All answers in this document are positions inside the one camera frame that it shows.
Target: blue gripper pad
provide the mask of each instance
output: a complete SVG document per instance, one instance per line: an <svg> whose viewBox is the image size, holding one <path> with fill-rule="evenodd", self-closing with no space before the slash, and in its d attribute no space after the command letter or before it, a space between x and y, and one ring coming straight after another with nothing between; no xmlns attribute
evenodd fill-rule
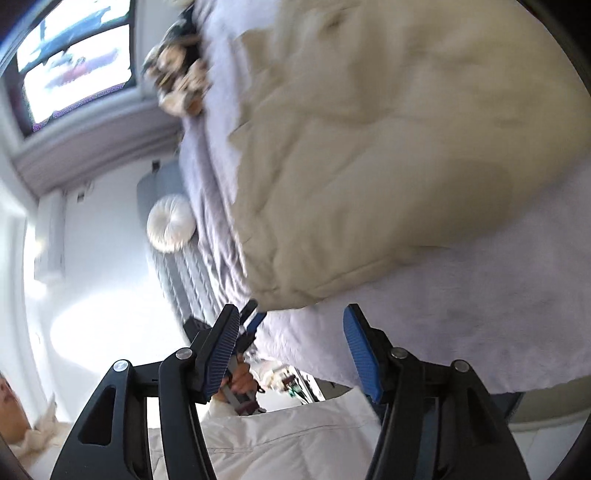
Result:
<svg viewBox="0 0 591 480"><path fill-rule="evenodd" d="M383 389L379 380L378 360L369 345L368 338L365 336L361 321L353 307L349 305L343 315L343 328L349 350L351 350L353 361L361 378L363 393L370 396L374 403L379 403Z"/></svg>
<svg viewBox="0 0 591 480"><path fill-rule="evenodd" d="M228 362L234 351L236 339L238 338L238 330L240 328L240 315L238 310L234 307L230 313L225 328L218 337L213 346L212 354L209 357L205 369L205 382L203 385L203 392L209 398L215 395L220 388L220 384L226 375Z"/></svg>

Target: white pillowcase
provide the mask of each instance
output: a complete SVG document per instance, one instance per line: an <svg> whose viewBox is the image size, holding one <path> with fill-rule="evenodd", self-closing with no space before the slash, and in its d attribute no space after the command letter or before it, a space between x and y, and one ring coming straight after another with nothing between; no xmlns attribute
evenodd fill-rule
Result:
<svg viewBox="0 0 591 480"><path fill-rule="evenodd" d="M181 250L191 240L196 227L191 204L183 195L162 197L148 215L148 238L163 253Z"/></svg>

